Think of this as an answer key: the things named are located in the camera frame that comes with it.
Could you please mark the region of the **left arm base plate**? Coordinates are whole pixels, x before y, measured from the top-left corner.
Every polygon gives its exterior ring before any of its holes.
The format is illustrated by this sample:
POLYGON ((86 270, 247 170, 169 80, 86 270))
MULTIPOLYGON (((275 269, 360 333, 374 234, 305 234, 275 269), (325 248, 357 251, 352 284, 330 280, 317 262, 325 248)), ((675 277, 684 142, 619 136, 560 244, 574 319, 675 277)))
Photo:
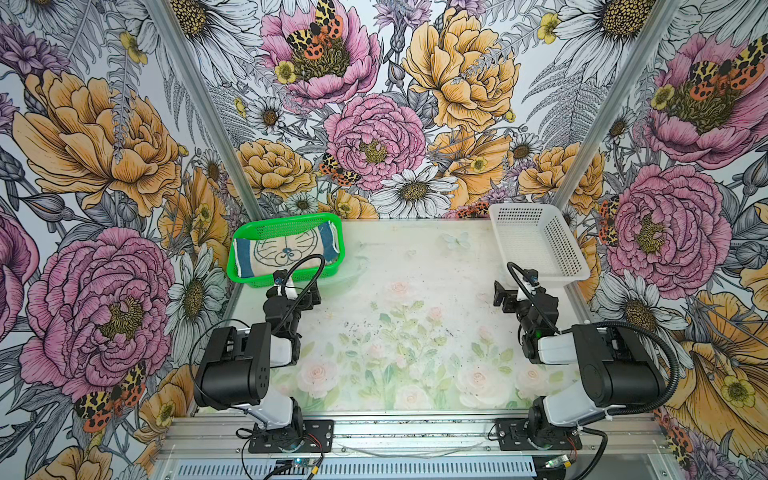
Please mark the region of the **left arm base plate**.
POLYGON ((304 420, 303 425, 259 430, 250 437, 250 454, 320 454, 332 450, 335 422, 332 420, 304 420))

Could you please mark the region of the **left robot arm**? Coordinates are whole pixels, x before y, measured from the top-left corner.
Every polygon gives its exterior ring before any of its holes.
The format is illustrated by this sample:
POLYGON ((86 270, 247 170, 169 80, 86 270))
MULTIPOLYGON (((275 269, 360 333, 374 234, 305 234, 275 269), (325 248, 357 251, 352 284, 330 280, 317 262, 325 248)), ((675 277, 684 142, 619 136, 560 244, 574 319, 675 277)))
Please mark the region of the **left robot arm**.
POLYGON ((298 363, 301 313, 320 303, 316 284, 300 290, 276 285, 266 294, 263 322, 225 320, 206 332, 208 342, 194 377, 195 402, 253 418, 250 438, 257 451, 295 452, 308 437, 298 401, 272 389, 270 377, 298 363))

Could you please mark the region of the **white plastic basket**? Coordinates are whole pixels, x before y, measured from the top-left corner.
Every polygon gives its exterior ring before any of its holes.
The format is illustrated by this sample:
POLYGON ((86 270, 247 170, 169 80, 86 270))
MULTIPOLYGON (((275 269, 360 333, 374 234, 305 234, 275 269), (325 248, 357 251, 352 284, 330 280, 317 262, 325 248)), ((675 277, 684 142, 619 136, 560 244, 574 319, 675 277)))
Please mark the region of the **white plastic basket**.
POLYGON ((585 256, 558 208, 536 203, 493 204, 489 218, 504 263, 537 270, 539 282, 546 287, 590 277, 585 256))

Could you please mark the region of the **aluminium front rail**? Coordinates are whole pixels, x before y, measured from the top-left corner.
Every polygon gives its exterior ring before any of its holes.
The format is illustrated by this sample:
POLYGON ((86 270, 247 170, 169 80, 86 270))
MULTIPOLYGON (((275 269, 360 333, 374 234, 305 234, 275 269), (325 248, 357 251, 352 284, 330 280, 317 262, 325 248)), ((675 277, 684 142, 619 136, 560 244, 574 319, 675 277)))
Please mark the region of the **aluminium front rail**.
MULTIPOLYGON (((497 454, 498 442, 490 429, 494 421, 521 417, 521 410, 430 412, 332 412, 308 414, 312 422, 334 423, 332 454, 362 455, 469 455, 497 454)), ((244 449, 236 435, 253 421, 240 414, 209 413, 176 420, 159 457, 163 460, 233 459, 244 449)), ((664 439, 651 414, 616 417, 593 425, 609 437, 609 454, 646 454, 663 450, 664 439)))

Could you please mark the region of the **left aluminium frame post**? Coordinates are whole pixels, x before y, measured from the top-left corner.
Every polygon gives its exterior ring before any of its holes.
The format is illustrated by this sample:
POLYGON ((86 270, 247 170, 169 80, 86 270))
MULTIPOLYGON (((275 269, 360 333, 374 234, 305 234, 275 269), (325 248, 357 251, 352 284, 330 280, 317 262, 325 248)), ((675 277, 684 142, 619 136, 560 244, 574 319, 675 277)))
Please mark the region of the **left aluminium frame post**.
POLYGON ((235 147, 221 121, 204 77, 197 68, 197 57, 187 46, 170 3, 168 1, 149 1, 147 9, 173 59, 179 78, 190 93, 196 110, 211 136, 213 145, 230 175, 250 220, 266 219, 267 216, 261 209, 238 161, 235 147))

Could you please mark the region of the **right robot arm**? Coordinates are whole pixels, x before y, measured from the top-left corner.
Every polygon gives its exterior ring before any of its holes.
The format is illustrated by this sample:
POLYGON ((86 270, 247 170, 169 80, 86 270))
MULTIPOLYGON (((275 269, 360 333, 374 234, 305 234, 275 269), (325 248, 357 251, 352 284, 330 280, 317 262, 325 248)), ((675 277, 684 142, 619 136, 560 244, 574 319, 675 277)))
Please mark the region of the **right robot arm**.
POLYGON ((662 374, 644 346, 665 346, 654 332, 626 322, 575 324, 558 329, 559 301, 542 287, 494 284, 494 306, 516 316, 524 357, 534 365, 578 369, 573 385, 537 397, 524 416, 500 418, 491 430, 503 451, 579 449, 580 432, 592 423, 657 409, 674 394, 680 365, 671 350, 662 374))

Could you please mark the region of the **right aluminium frame post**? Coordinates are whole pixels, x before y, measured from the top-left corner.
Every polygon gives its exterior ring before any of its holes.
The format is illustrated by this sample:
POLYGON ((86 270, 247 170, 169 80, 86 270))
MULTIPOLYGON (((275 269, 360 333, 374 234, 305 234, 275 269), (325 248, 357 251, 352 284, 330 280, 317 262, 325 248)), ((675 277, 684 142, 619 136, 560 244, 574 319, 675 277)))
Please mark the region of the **right aluminium frame post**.
POLYGON ((598 110, 595 121, 580 145, 579 151, 554 195, 551 205, 562 210, 569 203, 581 178, 586 173, 603 136, 621 109, 619 102, 628 96, 632 84, 640 77, 649 58, 657 51, 662 36, 671 24, 679 8, 679 1, 657 1, 650 12, 635 46, 630 51, 627 64, 619 68, 615 82, 598 110))

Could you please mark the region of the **aluminium frame post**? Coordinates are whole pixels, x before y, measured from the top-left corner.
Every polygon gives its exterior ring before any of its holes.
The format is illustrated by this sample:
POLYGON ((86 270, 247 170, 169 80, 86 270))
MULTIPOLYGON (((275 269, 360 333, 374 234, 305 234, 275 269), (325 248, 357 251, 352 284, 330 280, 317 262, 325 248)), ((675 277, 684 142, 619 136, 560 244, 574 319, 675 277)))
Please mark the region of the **aluminium frame post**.
POLYGON ((173 59, 179 78, 190 93, 196 110, 211 136, 213 145, 230 175, 250 220, 266 219, 267 216, 261 209, 238 161, 235 147, 221 121, 204 77, 197 68, 197 57, 187 46, 170 3, 168 1, 149 1, 147 9, 173 59))
POLYGON ((554 195, 551 205, 562 210, 569 203, 581 178, 586 173, 603 136, 621 109, 619 102, 628 96, 632 84, 640 77, 649 58, 657 51, 662 36, 671 24, 679 8, 679 1, 657 1, 650 12, 635 46, 630 51, 627 64, 619 68, 615 82, 598 110, 595 121, 580 145, 579 151, 554 195))

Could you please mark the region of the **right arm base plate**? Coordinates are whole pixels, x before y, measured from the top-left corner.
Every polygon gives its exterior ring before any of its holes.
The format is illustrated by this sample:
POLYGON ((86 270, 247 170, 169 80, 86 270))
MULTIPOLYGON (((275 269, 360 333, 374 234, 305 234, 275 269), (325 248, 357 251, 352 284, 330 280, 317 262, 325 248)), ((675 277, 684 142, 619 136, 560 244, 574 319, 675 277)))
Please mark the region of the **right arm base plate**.
POLYGON ((496 419, 491 437, 496 439, 501 451, 579 451, 582 448, 575 428, 552 426, 547 422, 533 426, 527 418, 496 419))

